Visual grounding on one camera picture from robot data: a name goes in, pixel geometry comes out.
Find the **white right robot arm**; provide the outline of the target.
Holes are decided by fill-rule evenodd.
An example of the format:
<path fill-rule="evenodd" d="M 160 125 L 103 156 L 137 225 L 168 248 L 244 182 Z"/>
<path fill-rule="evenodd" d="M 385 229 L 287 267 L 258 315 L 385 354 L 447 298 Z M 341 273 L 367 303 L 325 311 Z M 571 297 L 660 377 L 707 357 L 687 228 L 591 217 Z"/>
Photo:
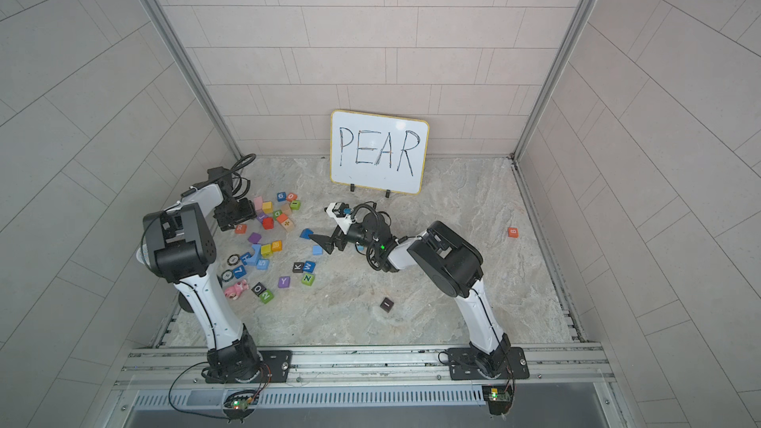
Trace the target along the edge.
<path fill-rule="evenodd" d="M 481 253 L 440 221 L 414 237 L 398 238 L 390 228 L 390 215 L 363 203 L 350 208 L 334 202 L 325 213 L 336 223 L 329 236 L 309 239 L 327 254 L 353 245 L 375 271 L 398 273 L 418 267 L 445 295 L 452 297 L 470 335 L 470 354 L 461 364 L 496 378 L 509 369 L 511 342 L 489 304 Z"/>

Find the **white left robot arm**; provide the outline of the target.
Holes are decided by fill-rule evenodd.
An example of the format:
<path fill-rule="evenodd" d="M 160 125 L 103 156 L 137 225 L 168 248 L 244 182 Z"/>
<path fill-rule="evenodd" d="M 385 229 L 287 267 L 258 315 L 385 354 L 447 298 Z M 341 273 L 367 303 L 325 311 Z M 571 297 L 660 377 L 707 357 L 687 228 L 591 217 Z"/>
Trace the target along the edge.
<path fill-rule="evenodd" d="M 143 234 L 136 258 L 148 270 L 173 285 L 204 332 L 208 367 L 206 382 L 249 382 L 263 362 L 246 325 L 235 315 L 222 283 L 210 266 L 216 245 L 207 224 L 212 215 L 222 230 L 232 230 L 256 215 L 253 203 L 239 196 L 239 164 L 218 166 L 180 200 L 143 217 Z"/>

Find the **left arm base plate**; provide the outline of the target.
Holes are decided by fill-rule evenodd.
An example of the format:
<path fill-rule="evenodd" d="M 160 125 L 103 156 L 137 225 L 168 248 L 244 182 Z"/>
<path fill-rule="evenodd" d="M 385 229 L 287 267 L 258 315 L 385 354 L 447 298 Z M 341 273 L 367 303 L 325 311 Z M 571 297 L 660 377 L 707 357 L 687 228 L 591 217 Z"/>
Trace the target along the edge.
<path fill-rule="evenodd" d="M 221 369 L 212 369 L 207 365 L 201 375 L 208 384 L 283 384 L 289 376 L 292 359 L 293 352 L 290 350 L 265 350 L 260 353 L 261 362 L 255 369 L 245 368 L 223 374 Z"/>

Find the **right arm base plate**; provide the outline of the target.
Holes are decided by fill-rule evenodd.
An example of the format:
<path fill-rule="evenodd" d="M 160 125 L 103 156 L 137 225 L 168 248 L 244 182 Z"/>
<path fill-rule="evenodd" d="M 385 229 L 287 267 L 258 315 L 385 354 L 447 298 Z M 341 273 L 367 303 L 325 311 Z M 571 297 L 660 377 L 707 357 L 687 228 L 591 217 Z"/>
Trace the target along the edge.
<path fill-rule="evenodd" d="M 530 372 L 523 348 L 497 348 L 485 354 L 475 347 L 450 348 L 447 358 L 451 380 L 528 380 Z"/>

